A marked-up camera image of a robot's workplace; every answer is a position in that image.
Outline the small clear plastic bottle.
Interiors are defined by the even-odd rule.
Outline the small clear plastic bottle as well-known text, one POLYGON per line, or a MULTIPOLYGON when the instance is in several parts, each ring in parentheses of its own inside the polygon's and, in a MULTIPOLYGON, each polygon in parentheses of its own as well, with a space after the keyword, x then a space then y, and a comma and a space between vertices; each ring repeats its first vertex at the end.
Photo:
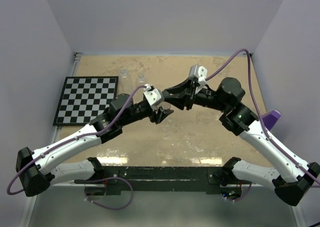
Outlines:
POLYGON ((163 101, 161 104, 160 104, 160 108, 162 109, 162 112, 164 113, 164 114, 168 114, 168 113, 173 113, 174 112, 174 110, 173 109, 171 109, 171 104, 170 103, 168 103, 168 102, 165 102, 165 101, 163 101))

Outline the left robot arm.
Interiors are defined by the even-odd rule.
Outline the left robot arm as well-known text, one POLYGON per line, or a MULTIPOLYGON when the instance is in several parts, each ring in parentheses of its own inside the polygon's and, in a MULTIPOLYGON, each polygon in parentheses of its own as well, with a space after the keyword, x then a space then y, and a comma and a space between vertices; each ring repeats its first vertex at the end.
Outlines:
POLYGON ((46 191, 50 186, 69 180, 90 180, 99 183, 104 171, 99 164, 85 160, 74 168, 62 163, 71 157, 98 145, 104 144, 122 133, 126 125, 149 118, 159 124, 172 110, 161 107, 169 99, 168 91, 153 89, 143 93, 142 101, 133 102, 132 94, 118 95, 96 118, 55 144, 31 150, 20 149, 16 159, 16 176, 22 185, 21 191, 33 197, 46 191))

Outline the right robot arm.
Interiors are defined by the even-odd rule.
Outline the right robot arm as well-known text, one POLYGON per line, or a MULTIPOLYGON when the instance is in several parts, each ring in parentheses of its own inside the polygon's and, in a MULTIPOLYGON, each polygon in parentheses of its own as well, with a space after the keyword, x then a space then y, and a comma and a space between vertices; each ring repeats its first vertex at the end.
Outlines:
POLYGON ((248 181, 273 190, 283 202, 297 206, 319 176, 320 165, 299 158, 265 128, 259 117, 241 102, 246 92, 236 78, 224 78, 216 90, 208 85, 198 90, 199 86, 195 78, 188 78, 165 89, 164 100, 180 110, 199 105, 221 111, 222 125, 272 164, 267 168, 232 157, 216 174, 221 185, 248 181))

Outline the clear bottle back right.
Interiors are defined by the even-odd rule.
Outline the clear bottle back right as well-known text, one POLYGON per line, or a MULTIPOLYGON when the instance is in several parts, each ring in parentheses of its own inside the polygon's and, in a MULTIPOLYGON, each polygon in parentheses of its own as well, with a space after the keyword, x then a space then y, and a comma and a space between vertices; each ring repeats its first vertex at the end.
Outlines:
POLYGON ((135 86, 144 86, 148 83, 148 79, 144 73, 139 73, 135 79, 135 86))

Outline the clear bottle back left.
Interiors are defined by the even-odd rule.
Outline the clear bottle back left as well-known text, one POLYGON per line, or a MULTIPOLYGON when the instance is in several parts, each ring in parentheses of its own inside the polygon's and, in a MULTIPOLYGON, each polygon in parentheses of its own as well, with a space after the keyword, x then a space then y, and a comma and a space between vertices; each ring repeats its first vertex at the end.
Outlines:
POLYGON ((134 85, 132 82, 132 78, 127 69, 121 69, 119 73, 119 84, 121 90, 125 94, 131 94, 134 90, 134 85))

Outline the black white checkerboard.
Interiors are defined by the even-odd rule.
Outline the black white checkerboard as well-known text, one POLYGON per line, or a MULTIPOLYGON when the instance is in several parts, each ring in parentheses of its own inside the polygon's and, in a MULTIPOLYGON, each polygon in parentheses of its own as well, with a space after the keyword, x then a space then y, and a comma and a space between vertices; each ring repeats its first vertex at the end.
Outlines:
POLYGON ((116 97, 118 82, 118 76, 75 76, 62 126, 84 126, 102 114, 116 97))

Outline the purple object table edge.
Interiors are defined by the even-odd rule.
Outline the purple object table edge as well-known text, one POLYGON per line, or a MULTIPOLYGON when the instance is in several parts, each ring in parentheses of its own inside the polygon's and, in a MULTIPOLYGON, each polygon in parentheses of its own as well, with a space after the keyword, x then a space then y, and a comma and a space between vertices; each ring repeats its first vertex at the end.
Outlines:
POLYGON ((276 109, 271 110, 271 111, 263 114, 262 115, 262 122, 263 122, 265 128, 268 131, 271 131, 281 116, 282 116, 282 113, 276 109))

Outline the aluminium rail left edge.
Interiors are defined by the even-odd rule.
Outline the aluminium rail left edge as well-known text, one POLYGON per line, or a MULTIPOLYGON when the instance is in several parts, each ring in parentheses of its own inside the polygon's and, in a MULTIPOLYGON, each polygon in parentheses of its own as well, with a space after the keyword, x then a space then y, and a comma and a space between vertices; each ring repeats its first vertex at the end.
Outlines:
POLYGON ((74 81, 74 78, 77 74, 78 67, 79 67, 82 56, 83 56, 82 52, 74 53, 74 59, 73 59, 73 65, 71 68, 71 72, 70 72, 69 76, 64 78, 60 97, 58 100, 56 112, 55 112, 53 123, 52 123, 52 125, 54 127, 53 135, 52 135, 49 146, 47 146, 45 148, 46 150, 48 150, 50 147, 52 147, 59 140, 61 126, 64 125, 63 119, 64 119, 65 113, 68 109, 68 102, 69 102, 69 97, 71 94, 71 87, 70 86, 73 85, 73 81, 74 81))

